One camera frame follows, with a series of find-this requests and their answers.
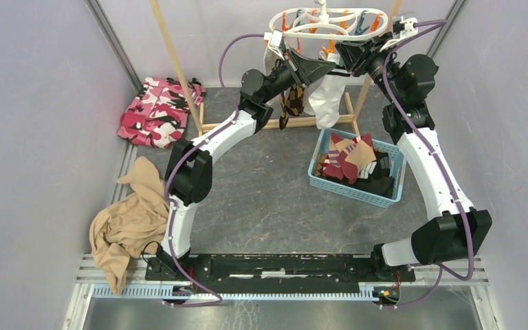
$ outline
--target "plastic basket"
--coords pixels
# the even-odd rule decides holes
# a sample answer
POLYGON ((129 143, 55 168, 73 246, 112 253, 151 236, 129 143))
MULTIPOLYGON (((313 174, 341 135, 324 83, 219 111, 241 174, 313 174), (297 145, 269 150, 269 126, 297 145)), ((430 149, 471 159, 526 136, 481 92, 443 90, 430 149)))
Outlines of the plastic basket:
POLYGON ((329 152, 329 138, 331 137, 331 133, 337 133, 338 135, 341 135, 342 137, 347 139, 353 139, 357 136, 353 133, 339 131, 337 129, 324 129, 320 132, 319 140, 317 141, 317 145, 315 148, 315 153, 313 154, 313 159, 311 160, 311 164, 309 166, 309 181, 311 186, 321 188, 345 197, 357 199, 358 201, 364 201, 365 203, 369 203, 382 208, 388 208, 389 206, 391 206, 402 198, 402 188, 404 187, 404 175, 406 174, 406 158, 404 157, 404 155, 402 155, 397 146, 379 140, 373 140, 373 147, 386 151, 389 154, 390 161, 392 163, 390 175, 395 178, 392 198, 382 197, 379 195, 372 194, 370 192, 365 192, 363 190, 351 188, 342 184, 331 182, 321 177, 314 176, 313 169, 315 167, 315 162, 319 153, 329 152))

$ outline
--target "white wall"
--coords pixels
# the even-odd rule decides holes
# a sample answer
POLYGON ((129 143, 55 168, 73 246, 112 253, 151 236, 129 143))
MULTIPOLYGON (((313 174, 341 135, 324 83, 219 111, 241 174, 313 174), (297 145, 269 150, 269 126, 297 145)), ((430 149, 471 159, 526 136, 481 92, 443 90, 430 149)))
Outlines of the white wall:
POLYGON ((60 329, 134 95, 84 1, 0 1, 0 329, 60 329))
POLYGON ((528 1, 469 1, 428 97, 445 156, 494 224, 481 248, 505 329, 528 329, 528 1))
MULTIPOLYGON (((328 0, 332 8, 378 8, 385 13, 393 0, 328 0)), ((414 12, 420 21, 443 19, 453 0, 405 0, 400 12, 414 12)), ((148 1, 100 0, 121 44, 141 79, 175 76, 148 1)), ((177 53, 188 78, 197 77, 206 86, 219 86, 217 69, 222 51, 235 37, 269 31, 270 19, 290 8, 316 8, 313 0, 159 0, 177 53)), ((426 52, 434 34, 415 41, 400 52, 426 52)), ((262 69, 265 44, 261 39, 239 41, 225 58, 223 77, 227 85, 240 85, 242 74, 262 69)), ((317 57, 320 47, 304 53, 317 57)))

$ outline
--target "gray floor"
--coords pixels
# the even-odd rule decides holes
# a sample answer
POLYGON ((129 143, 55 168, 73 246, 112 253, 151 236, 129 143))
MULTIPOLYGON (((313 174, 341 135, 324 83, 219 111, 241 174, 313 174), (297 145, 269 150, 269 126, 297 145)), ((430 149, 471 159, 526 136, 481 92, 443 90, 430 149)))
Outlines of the gray floor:
MULTIPOLYGON (((360 87, 347 90, 355 102, 360 87)), ((206 122, 220 122, 233 109, 219 88, 208 89, 205 104, 206 122)), ((382 125, 386 104, 372 86, 358 122, 362 133, 391 142, 382 125)), ((344 101, 341 112, 346 113, 344 101)), ((197 136, 191 118, 189 122, 188 139, 197 136)), ((335 127, 351 131, 351 125, 335 127)), ((411 169, 406 171, 401 201, 388 209, 311 187, 307 169, 318 136, 314 126, 262 130, 224 154, 214 165, 211 193, 195 216, 191 251, 363 253, 377 243, 407 237, 426 222, 411 169)), ((139 147, 137 156, 149 158, 163 175, 170 152, 139 147)))
MULTIPOLYGON (((402 290, 416 300, 424 288, 402 290)), ((84 329, 482 329, 468 287, 440 288, 413 307, 380 311, 370 302, 225 301, 222 306, 173 309, 160 300, 93 299, 84 329)))

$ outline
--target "pile of socks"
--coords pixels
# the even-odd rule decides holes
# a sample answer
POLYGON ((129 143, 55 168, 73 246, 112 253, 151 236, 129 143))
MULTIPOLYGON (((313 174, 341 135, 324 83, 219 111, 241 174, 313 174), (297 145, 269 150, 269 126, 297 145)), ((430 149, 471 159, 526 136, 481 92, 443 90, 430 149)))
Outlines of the pile of socks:
POLYGON ((332 133, 329 153, 318 156, 313 175, 391 198, 395 179, 390 169, 388 153, 373 148, 370 134, 349 140, 332 133))

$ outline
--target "wooden stand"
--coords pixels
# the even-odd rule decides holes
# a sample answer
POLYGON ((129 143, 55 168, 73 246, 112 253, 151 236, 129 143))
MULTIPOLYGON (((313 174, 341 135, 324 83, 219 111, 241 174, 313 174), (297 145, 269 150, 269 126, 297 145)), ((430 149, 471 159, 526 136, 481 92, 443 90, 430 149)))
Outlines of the wooden stand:
MULTIPOLYGON (((177 77, 179 81, 181 82, 181 86, 183 87, 185 99, 187 100, 187 103, 189 104, 189 108, 191 110, 191 116, 193 117, 193 121, 195 122, 195 126, 197 127, 197 130, 199 132, 199 136, 201 136, 204 133, 207 133, 211 131, 212 129, 214 129, 215 127, 217 127, 218 125, 220 125, 220 123, 215 123, 215 124, 205 123, 206 109, 203 103, 199 105, 199 115, 197 114, 195 103, 190 97, 191 94, 187 88, 187 84, 184 83, 187 80, 185 79, 185 75, 183 74, 181 65, 179 64, 179 58, 177 57, 177 52, 175 51, 175 46, 173 45, 173 41, 171 40, 171 35, 169 34, 167 24, 165 22, 165 18, 163 17, 163 14, 161 13, 159 3, 157 2, 157 0, 149 0, 149 2, 151 4, 151 8, 153 9, 153 14, 155 15, 157 24, 159 25, 159 29, 161 30, 161 35, 163 36, 165 46, 167 46, 167 50, 169 51, 171 61, 173 62, 173 67, 175 68, 175 71, 177 72, 177 77)), ((402 2, 403 0, 394 0, 390 8, 390 12, 389 12, 390 21, 388 23, 388 29, 386 31, 391 30, 391 25, 392 25, 391 18, 397 15, 400 7, 402 6, 402 2)), ((357 102, 355 102, 355 107, 353 107, 353 103, 351 102, 351 97, 349 96, 349 93, 345 92, 344 94, 345 105, 347 107, 347 114, 340 115, 339 120, 337 121, 337 124, 351 124, 351 128, 353 129, 353 132, 357 135, 360 134, 359 127, 357 124, 357 119, 361 112, 361 108, 363 107, 363 103, 365 102, 365 98, 367 97, 367 93, 369 92, 370 85, 371 85, 371 78, 365 75, 365 81, 363 82, 363 86, 361 87, 361 92, 359 94, 359 97, 357 98, 357 102)), ((290 118, 290 120, 288 121, 286 125, 286 127, 307 127, 307 126, 316 126, 316 119, 314 117, 290 118)), ((264 126, 264 128, 265 129, 279 128, 278 120, 269 121, 266 124, 266 126, 264 126)))

